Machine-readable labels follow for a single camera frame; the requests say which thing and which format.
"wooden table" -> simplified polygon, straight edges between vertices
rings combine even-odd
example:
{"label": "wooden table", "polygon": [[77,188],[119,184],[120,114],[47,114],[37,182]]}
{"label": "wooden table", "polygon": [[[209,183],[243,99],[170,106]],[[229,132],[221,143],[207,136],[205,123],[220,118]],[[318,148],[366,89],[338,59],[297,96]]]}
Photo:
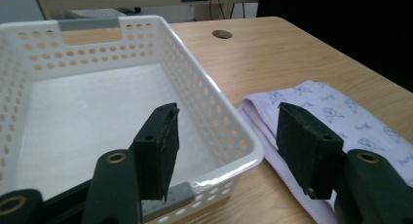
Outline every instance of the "wooden table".
{"label": "wooden table", "polygon": [[[171,25],[204,69],[239,107],[251,93],[325,81],[413,142],[413,93],[279,18]],[[224,29],[230,39],[211,32]],[[264,160],[242,175],[234,194],[179,223],[312,223]]]}

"dark background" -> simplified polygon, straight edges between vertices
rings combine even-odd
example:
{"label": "dark background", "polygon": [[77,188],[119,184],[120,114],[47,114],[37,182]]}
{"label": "dark background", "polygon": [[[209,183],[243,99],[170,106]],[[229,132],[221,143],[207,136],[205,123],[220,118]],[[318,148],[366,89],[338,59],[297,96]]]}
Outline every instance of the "dark background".
{"label": "dark background", "polygon": [[413,0],[259,0],[281,17],[413,93]]}

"white cloth with print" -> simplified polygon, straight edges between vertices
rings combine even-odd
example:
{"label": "white cloth with print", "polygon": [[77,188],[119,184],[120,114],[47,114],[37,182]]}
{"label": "white cloth with print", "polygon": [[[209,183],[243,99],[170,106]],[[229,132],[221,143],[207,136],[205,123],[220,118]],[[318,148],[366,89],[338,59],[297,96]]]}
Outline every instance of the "white cloth with print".
{"label": "white cloth with print", "polygon": [[307,81],[297,87],[247,96],[238,112],[261,139],[265,159],[273,166],[298,202],[318,223],[337,223],[333,204],[305,196],[277,152],[279,104],[301,106],[344,139],[344,152],[364,149],[385,157],[402,179],[413,187],[413,145],[374,115],[325,82]]}

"basket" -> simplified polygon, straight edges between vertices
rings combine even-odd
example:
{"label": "basket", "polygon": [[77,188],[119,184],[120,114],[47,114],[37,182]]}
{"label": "basket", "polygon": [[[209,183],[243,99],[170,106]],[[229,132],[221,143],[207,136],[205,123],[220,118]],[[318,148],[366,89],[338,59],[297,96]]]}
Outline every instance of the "basket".
{"label": "basket", "polygon": [[102,154],[128,148],[156,107],[176,102],[170,186],[188,182],[195,197],[150,222],[231,196],[261,162],[259,140],[164,19],[114,20],[120,40],[77,46],[56,20],[0,25],[0,195],[34,188],[46,200],[91,179]]}

